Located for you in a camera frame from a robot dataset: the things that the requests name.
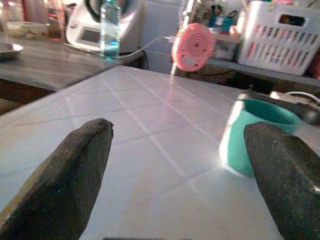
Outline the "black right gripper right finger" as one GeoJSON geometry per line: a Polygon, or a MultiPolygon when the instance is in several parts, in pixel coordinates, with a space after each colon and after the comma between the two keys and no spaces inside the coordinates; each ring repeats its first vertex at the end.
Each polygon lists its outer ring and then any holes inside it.
{"type": "Polygon", "coordinates": [[[299,137],[257,122],[244,142],[259,192],[283,239],[320,238],[320,158],[299,137]]]}

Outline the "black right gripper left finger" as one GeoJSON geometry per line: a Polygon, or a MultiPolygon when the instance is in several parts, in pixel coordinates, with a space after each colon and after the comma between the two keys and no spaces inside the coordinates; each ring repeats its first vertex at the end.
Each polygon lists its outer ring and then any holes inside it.
{"type": "Polygon", "coordinates": [[[101,189],[113,136],[113,123],[104,118],[71,131],[1,211],[1,239],[79,239],[101,189]]]}

